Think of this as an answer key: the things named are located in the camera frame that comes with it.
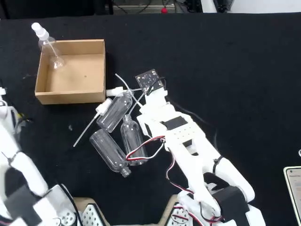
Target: black pad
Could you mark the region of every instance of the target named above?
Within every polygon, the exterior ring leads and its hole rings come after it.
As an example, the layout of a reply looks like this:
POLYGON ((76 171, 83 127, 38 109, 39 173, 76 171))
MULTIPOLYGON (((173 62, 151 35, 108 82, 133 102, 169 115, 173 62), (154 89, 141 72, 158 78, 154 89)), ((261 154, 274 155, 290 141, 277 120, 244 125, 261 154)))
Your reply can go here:
POLYGON ((226 187, 212 196, 220 205, 222 216, 226 222, 233 219, 238 226, 250 226, 246 218, 249 207, 238 187, 226 187))
POLYGON ((27 225, 38 225, 41 219, 33 209, 38 200, 40 198, 24 185, 9 196, 4 204, 13 220, 21 217, 27 225))

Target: robotic arm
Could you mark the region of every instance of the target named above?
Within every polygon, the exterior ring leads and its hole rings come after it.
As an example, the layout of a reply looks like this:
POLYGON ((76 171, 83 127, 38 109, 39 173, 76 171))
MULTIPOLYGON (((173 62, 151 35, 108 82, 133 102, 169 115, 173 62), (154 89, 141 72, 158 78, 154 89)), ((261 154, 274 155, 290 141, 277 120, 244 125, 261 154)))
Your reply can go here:
POLYGON ((0 105, 0 215, 13 220, 10 226, 51 226, 55 225, 54 218, 64 214, 73 216, 75 220, 75 209, 65 191, 59 185, 49 190, 33 161, 20 151, 14 138, 17 118, 12 120, 17 112, 14 107, 8 106, 1 98, 0 100, 4 103, 0 105), (27 185, 7 197, 5 174, 9 168, 20 171, 27 185))
POLYGON ((251 185, 229 160, 217 152, 202 129, 189 115, 176 111, 165 100, 167 91, 163 86, 145 94, 146 104, 137 117, 143 134, 165 136, 165 149, 178 163, 193 192, 193 199, 186 191, 181 192, 179 202, 192 211, 204 226, 212 223, 208 221, 211 217, 220 216, 223 221, 214 222, 214 225, 264 226, 260 210, 248 205, 255 197, 251 185), (227 182, 229 186, 214 189, 205 182, 206 173, 227 182))

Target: red object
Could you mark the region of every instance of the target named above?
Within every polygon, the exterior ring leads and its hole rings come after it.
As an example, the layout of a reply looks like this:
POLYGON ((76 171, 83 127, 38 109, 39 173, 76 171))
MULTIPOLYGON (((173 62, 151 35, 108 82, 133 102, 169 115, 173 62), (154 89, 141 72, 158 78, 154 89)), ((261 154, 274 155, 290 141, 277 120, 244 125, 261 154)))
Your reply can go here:
POLYGON ((161 13, 168 13, 167 8, 162 8, 161 13))

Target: wire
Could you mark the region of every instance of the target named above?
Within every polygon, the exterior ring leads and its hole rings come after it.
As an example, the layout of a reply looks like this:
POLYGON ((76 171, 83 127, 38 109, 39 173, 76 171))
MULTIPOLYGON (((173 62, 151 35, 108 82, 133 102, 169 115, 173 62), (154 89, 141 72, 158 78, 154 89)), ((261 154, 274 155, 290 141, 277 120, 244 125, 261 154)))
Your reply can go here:
POLYGON ((197 223, 200 225, 200 226, 203 226, 202 222, 196 217, 196 215, 194 215, 193 213, 191 212, 188 212, 189 216, 192 217, 192 219, 194 219, 195 221, 197 221, 197 223))
POLYGON ((114 4, 117 8, 121 9, 121 11, 123 11, 125 14, 128 14, 128 12, 127 12, 124 8, 122 8, 122 7, 120 7, 119 5, 117 5, 114 1, 113 1, 113 4, 114 4))
POLYGON ((177 13, 177 6, 175 4, 176 0, 174 0, 174 13, 177 13))
POLYGON ((209 223, 217 223, 217 222, 220 222, 220 219, 222 218, 222 216, 217 217, 217 219, 215 219, 216 216, 213 216, 211 219, 207 219, 207 218, 205 218, 204 215, 203 215, 202 204, 201 204, 201 202, 199 203, 199 206, 200 206, 201 216, 202 216, 202 218, 203 218, 205 221, 207 221, 207 222, 209 222, 209 223))
POLYGON ((166 2, 166 4, 164 4, 164 0, 162 0, 162 5, 164 6, 164 8, 166 8, 166 6, 169 4, 170 1, 171 1, 171 0, 168 0, 168 1, 166 2))
POLYGON ((187 114, 191 114, 193 115, 194 117, 196 117, 198 120, 200 120, 201 122, 209 125, 209 126, 212 126, 210 123, 206 122, 204 119, 202 119, 201 117, 199 117, 197 114, 195 114, 194 112, 191 112, 191 111, 188 111, 186 110, 185 108, 181 107, 179 104, 177 104, 175 101, 173 101, 170 97, 166 97, 167 100, 172 104, 172 105, 175 105, 177 108, 179 108, 180 110, 182 110, 183 112, 186 112, 187 114))
POLYGON ((183 13, 185 13, 183 7, 181 6, 182 3, 179 2, 179 1, 177 1, 177 0, 175 0, 175 2, 176 2, 176 3, 178 4, 178 6, 180 7, 181 11, 182 11, 183 13))
POLYGON ((4 221, 2 221, 2 220, 0 220, 0 224, 2 224, 2 225, 10 225, 10 223, 4 222, 4 221))
MULTIPOLYGON (((174 209, 183 209, 185 210, 185 208, 183 206, 174 206, 174 209)), ((185 210, 188 212, 188 215, 192 217, 192 219, 194 219, 195 221, 197 221, 197 223, 199 224, 199 226, 203 226, 202 222, 191 212, 189 212, 188 210, 185 210)))
POLYGON ((162 150, 164 144, 161 144, 159 149, 150 157, 134 157, 134 158, 127 158, 128 161, 136 161, 136 160, 141 160, 141 159, 152 159, 157 156, 157 154, 162 150))
POLYGON ((151 93, 154 91, 153 86, 154 86, 157 82, 159 82, 159 81, 161 81, 161 80, 164 81, 164 88, 166 89, 166 78, 165 78, 165 77, 159 77, 159 78, 157 78, 157 79, 151 84, 151 86, 148 88, 148 90, 147 90, 147 92, 146 92, 146 95, 147 95, 147 96, 148 96, 149 94, 151 94, 151 93))
POLYGON ((75 209, 75 212, 76 212, 76 217, 78 218, 79 220, 79 224, 80 226, 83 226, 83 223, 81 222, 81 219, 80 219, 80 215, 79 215, 79 210, 77 209, 76 205, 75 205, 75 202, 73 200, 73 198, 71 197, 71 195, 69 194, 69 192, 67 191, 67 189, 62 185, 62 184, 58 184, 60 186, 60 188, 65 192, 65 194, 68 196, 70 202, 72 203, 74 209, 75 209))
POLYGON ((177 217, 177 218, 180 218, 180 219, 183 219, 183 220, 189 220, 189 219, 186 218, 186 217, 182 217, 182 216, 176 215, 176 214, 173 214, 172 217, 177 217))
POLYGON ((150 0, 149 3, 147 3, 147 5, 143 9, 141 9, 140 11, 138 11, 137 14, 142 13, 144 10, 146 10, 146 8, 148 6, 150 6, 151 2, 152 2, 152 0, 150 0))
POLYGON ((189 193, 191 193, 191 194, 194 194, 194 192, 193 192, 192 190, 187 189, 187 188, 184 188, 184 187, 182 187, 181 185, 178 185, 178 184, 176 184, 176 183, 174 183, 174 182, 172 182, 172 181, 170 180, 170 178, 169 178, 169 176, 168 176, 168 173, 169 173, 169 171, 170 171, 170 170, 174 167, 174 165, 175 165, 175 159, 174 159, 173 154, 171 154, 171 156, 172 156, 172 162, 171 162, 170 166, 169 166, 169 167, 167 168, 167 170, 166 170, 166 175, 165 175, 166 179, 167 179, 173 186, 175 186, 175 187, 177 187, 177 188, 179 188, 179 189, 181 189, 181 190, 183 190, 183 191, 186 191, 186 192, 189 192, 189 193))
POLYGON ((141 96, 138 98, 137 102, 134 103, 134 105, 132 106, 131 110, 128 112, 129 115, 131 115, 133 109, 139 103, 139 101, 142 99, 143 96, 144 96, 144 93, 142 93, 141 96))
POLYGON ((127 89, 129 90, 129 93, 132 95, 133 99, 136 101, 136 103, 137 103, 140 107, 142 107, 142 104, 140 104, 140 103, 138 102, 138 100, 135 98, 135 96, 133 95, 133 92, 131 91, 130 87, 127 85, 126 81, 124 81, 117 73, 115 73, 115 76, 116 76, 117 78, 119 78, 119 79, 123 82, 123 84, 125 84, 125 86, 126 86, 127 89))
POLYGON ((132 150, 129 154, 126 155, 126 160, 127 161, 135 161, 135 160, 140 160, 140 159, 152 159, 152 158, 154 158, 159 153, 159 151, 163 148, 164 144, 162 144, 161 147, 151 157, 134 157, 134 158, 130 158, 130 156, 132 154, 134 154, 136 151, 138 151, 139 148, 141 148, 143 145, 149 143, 150 141, 154 141, 154 140, 157 140, 157 139, 160 139, 160 138, 164 138, 164 137, 165 136, 153 137, 153 138, 148 139, 147 141, 143 142, 139 147, 137 147, 136 149, 132 150))

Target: bottle neck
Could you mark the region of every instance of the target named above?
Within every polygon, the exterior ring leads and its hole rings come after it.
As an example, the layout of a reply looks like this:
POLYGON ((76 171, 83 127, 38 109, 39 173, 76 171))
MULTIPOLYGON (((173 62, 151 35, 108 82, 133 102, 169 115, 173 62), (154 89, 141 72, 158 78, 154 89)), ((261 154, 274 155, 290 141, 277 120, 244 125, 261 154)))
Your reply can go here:
POLYGON ((126 114, 125 116, 123 116, 123 121, 124 122, 127 122, 127 121, 130 121, 130 120, 132 120, 132 117, 131 117, 131 115, 129 115, 129 114, 126 114))

